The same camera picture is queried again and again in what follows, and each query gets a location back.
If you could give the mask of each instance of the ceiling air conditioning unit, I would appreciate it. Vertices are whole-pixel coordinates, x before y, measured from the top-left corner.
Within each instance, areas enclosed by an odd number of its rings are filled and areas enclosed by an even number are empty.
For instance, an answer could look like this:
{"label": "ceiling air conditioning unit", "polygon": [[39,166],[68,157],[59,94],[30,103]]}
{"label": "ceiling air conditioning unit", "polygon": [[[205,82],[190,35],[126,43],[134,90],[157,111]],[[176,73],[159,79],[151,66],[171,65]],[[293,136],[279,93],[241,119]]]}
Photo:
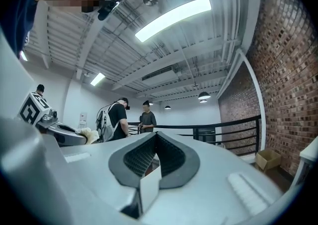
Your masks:
{"label": "ceiling air conditioning unit", "polygon": [[177,79],[178,75],[174,72],[173,67],[169,66],[144,76],[142,81],[148,86],[156,86]]}

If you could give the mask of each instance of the hair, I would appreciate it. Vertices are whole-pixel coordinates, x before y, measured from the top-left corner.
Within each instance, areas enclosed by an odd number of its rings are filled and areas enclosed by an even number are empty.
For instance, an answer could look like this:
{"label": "hair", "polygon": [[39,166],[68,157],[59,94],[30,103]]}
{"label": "hair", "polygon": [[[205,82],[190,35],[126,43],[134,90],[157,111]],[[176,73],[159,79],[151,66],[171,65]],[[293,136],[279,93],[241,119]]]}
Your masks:
{"label": "hair", "polygon": [[149,104],[149,101],[148,101],[148,100],[146,100],[146,101],[143,103],[143,105],[148,105],[148,107],[150,107],[150,104]]}
{"label": "hair", "polygon": [[128,99],[127,98],[119,98],[117,101],[119,101],[119,100],[123,100],[123,101],[125,101],[126,103],[127,103],[127,105],[128,105]]}
{"label": "hair", "polygon": [[44,85],[40,84],[38,85],[38,87],[36,88],[37,91],[41,91],[44,92]]}

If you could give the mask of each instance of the cardboard box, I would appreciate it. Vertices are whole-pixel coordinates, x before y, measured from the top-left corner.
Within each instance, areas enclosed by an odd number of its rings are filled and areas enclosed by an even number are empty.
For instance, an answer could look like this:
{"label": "cardboard box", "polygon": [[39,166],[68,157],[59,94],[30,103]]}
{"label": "cardboard box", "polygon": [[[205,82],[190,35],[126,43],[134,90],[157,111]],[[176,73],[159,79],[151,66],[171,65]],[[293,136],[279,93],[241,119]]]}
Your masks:
{"label": "cardboard box", "polygon": [[255,162],[263,171],[266,171],[280,165],[281,155],[273,150],[265,149],[256,154]]}

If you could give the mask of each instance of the white backpack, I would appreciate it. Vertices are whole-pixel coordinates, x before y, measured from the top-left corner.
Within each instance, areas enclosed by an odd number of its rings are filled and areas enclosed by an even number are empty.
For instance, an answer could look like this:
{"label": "white backpack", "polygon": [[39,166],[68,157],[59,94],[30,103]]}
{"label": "white backpack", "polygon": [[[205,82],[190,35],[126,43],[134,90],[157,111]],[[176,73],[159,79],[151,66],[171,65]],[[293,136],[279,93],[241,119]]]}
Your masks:
{"label": "white backpack", "polygon": [[109,114],[108,114],[115,104],[120,104],[120,103],[116,102],[110,105],[106,111],[102,111],[103,115],[102,115],[102,122],[101,122],[101,132],[99,135],[100,136],[99,139],[101,140],[101,142],[106,142],[111,140],[114,137],[114,133],[119,125],[119,121],[118,121],[115,127],[113,127],[109,118]]}

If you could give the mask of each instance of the dome pendant light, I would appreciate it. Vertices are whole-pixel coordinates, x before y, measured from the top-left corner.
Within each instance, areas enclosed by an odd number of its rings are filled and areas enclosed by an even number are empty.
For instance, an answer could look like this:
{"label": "dome pendant light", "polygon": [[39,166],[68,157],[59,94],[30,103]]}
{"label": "dome pendant light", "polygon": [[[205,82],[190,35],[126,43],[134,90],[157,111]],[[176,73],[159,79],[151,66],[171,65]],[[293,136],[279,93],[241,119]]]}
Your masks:
{"label": "dome pendant light", "polygon": [[202,92],[202,93],[199,94],[198,99],[199,99],[199,100],[204,100],[204,99],[208,99],[208,98],[210,98],[210,97],[211,97],[211,96],[210,96],[207,92]]}

